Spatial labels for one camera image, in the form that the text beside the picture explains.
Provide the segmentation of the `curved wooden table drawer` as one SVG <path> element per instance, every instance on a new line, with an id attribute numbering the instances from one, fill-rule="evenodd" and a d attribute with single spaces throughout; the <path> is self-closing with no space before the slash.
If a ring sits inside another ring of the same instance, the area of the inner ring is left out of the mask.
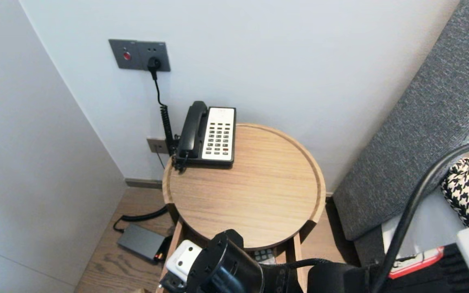
<path id="1" fill-rule="evenodd" d="M 190 240 L 198 244 L 201 248 L 207 245 L 207 239 L 197 235 L 181 218 L 175 223 L 175 227 L 169 230 L 171 234 L 167 236 L 167 243 L 164 245 L 164 258 L 161 261 L 155 262 L 157 265 L 162 265 L 162 273 L 157 280 L 160 280 L 167 269 L 165 262 L 167 258 L 173 254 L 178 245 L 184 240 Z M 300 235 L 297 234 L 293 238 L 281 243 L 272 249 L 274 251 L 276 262 L 278 265 L 286 262 L 295 262 L 302 259 L 302 249 Z"/>

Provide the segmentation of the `black telephone handset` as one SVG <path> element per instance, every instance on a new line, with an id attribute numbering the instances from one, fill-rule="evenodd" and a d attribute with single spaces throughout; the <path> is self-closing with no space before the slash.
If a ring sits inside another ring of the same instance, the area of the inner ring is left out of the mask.
<path id="1" fill-rule="evenodd" d="M 198 158 L 203 145 L 208 107 L 203 101 L 195 101 L 189 108 L 179 145 L 177 158 Z"/>

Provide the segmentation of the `gray wall power socket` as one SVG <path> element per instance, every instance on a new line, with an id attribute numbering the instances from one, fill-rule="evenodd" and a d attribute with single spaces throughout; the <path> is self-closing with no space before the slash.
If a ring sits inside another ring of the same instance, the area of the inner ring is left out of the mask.
<path id="1" fill-rule="evenodd" d="M 141 69 L 148 71 L 147 65 L 150 58 L 155 57 L 161 61 L 159 72 L 171 72 L 168 51 L 165 42 L 137 41 L 136 46 L 141 58 Z"/>

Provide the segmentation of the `beige wall phone jack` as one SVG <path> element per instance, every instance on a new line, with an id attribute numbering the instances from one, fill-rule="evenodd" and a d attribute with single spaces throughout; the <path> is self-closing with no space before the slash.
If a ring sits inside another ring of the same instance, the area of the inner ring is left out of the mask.
<path id="1" fill-rule="evenodd" d="M 147 138 L 149 150 L 152 153 L 169 154 L 167 143 L 162 138 Z"/>

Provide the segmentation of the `black TV remote control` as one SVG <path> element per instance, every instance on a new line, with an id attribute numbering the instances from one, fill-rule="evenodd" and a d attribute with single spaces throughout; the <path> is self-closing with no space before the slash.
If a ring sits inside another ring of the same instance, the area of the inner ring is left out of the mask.
<path id="1" fill-rule="evenodd" d="M 272 249 L 262 249 L 253 252 L 253 259 L 261 265 L 276 265 L 276 257 Z"/>

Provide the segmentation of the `gray wall switch red button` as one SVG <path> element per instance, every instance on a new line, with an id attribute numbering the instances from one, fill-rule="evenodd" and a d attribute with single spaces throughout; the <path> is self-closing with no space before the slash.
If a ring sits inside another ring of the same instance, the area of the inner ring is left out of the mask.
<path id="1" fill-rule="evenodd" d="M 142 70 L 136 41 L 131 39 L 108 39 L 108 41 L 120 69 Z"/>

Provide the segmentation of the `round wooden side table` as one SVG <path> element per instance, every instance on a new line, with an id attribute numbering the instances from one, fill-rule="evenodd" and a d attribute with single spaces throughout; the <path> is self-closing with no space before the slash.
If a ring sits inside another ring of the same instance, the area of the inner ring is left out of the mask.
<path id="1" fill-rule="evenodd" d="M 171 215 L 212 239 L 236 230 L 246 249 L 272 248 L 316 224 L 324 211 L 322 171 L 296 139 L 258 124 L 238 124 L 231 168 L 167 162 L 162 196 Z"/>

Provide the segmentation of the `gray power adapter box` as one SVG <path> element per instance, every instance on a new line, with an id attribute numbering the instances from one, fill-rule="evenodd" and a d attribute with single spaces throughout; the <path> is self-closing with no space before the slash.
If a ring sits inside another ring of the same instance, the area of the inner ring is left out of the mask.
<path id="1" fill-rule="evenodd" d="M 136 224 L 130 224 L 122 233 L 117 244 L 151 262 L 164 258 L 164 245 L 167 238 Z"/>

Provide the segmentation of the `gray fabric headboard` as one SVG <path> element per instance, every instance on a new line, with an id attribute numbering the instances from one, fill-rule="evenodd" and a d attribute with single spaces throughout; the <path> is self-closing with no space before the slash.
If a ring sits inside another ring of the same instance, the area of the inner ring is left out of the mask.
<path id="1" fill-rule="evenodd" d="M 435 45 L 333 198 L 346 239 L 400 214 L 415 185 L 446 152 L 469 142 L 469 0 L 460 0 Z"/>

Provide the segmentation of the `gray fabric bed frame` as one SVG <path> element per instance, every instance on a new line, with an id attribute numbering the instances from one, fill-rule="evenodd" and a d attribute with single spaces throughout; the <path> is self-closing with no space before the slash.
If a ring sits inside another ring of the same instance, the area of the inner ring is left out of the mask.
<path id="1" fill-rule="evenodd" d="M 383 263 L 386 253 L 380 225 L 365 232 L 353 243 L 362 267 Z"/>

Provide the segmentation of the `black and white telephone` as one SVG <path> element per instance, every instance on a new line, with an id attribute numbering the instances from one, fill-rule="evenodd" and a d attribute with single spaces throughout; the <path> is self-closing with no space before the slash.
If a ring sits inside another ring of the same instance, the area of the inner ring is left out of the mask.
<path id="1" fill-rule="evenodd" d="M 192 164 L 231 167 L 235 159 L 236 114 L 236 108 L 208 107 L 199 157 L 182 159 L 175 153 L 175 165 L 182 168 Z"/>

